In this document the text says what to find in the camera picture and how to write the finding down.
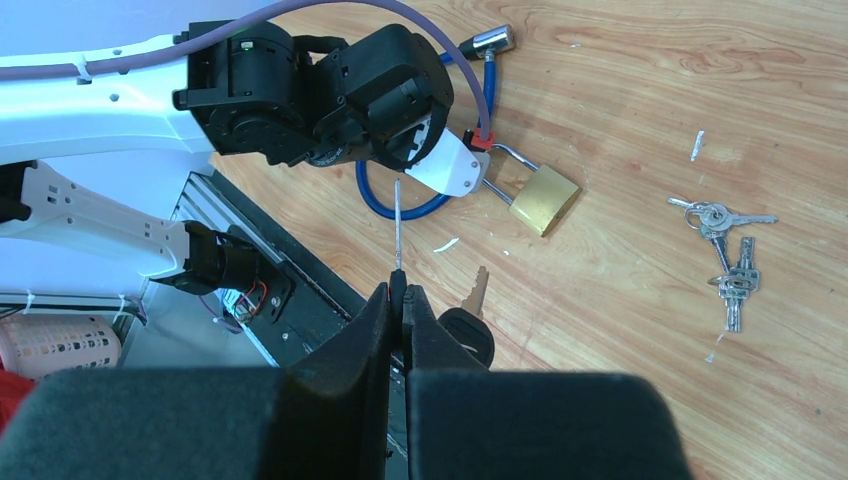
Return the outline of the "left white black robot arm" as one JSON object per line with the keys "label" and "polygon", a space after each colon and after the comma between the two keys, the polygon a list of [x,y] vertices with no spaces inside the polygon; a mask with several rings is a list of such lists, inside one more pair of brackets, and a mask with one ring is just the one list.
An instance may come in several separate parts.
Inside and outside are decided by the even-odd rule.
{"label": "left white black robot arm", "polygon": [[399,24],[351,44],[270,22],[200,22],[94,57],[115,71],[2,82],[1,233],[116,260],[194,295],[250,291],[256,250],[108,199],[48,160],[170,150],[325,167],[363,156],[449,195],[452,168],[469,156],[446,126],[454,95],[439,54]]}

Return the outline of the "black head key pair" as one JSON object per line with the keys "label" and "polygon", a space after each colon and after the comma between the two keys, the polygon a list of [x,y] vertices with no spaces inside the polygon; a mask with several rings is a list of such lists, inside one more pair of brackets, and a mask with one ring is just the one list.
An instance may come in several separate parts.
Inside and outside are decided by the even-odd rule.
{"label": "black head key pair", "polygon": [[[390,274],[388,299],[390,312],[399,318],[408,282],[402,268],[402,208],[400,179],[394,181],[393,221],[395,230],[395,269]],[[451,308],[438,319],[451,336],[484,367],[490,368],[495,354],[495,340],[489,327],[475,313],[464,307]]]}

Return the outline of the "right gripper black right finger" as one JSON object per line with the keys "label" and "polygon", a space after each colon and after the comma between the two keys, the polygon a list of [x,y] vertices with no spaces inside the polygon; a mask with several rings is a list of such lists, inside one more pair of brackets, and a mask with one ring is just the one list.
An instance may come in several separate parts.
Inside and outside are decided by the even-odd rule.
{"label": "right gripper black right finger", "polygon": [[410,286],[403,326],[414,479],[688,479],[662,396],[622,373],[490,371]]}

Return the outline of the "blue cable lock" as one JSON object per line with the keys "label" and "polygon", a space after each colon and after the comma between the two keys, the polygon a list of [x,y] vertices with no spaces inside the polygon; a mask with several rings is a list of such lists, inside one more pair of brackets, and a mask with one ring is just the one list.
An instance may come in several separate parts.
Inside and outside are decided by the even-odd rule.
{"label": "blue cable lock", "polygon": [[456,52],[443,52],[440,60],[443,65],[466,66],[470,61],[481,60],[484,63],[481,98],[485,101],[486,112],[479,116],[473,130],[466,131],[462,137],[456,136],[449,128],[439,131],[440,137],[433,149],[423,160],[401,171],[425,186],[436,191],[436,195],[423,204],[404,210],[400,200],[400,180],[395,180],[394,206],[388,207],[375,196],[368,179],[368,162],[356,163],[356,181],[359,193],[365,204],[377,215],[392,220],[396,226],[403,221],[422,218],[437,211],[454,197],[463,197],[479,190],[483,184],[491,183],[485,179],[490,163],[488,151],[498,144],[494,133],[482,133],[482,126],[491,125],[497,93],[496,55],[515,47],[515,36],[511,25],[478,33],[456,46]]}

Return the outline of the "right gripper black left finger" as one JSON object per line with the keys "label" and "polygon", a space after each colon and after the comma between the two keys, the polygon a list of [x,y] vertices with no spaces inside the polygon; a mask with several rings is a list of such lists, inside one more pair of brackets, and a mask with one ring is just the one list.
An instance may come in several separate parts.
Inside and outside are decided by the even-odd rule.
{"label": "right gripper black left finger", "polygon": [[337,334],[278,372],[258,479],[385,476],[393,317],[379,284]]}

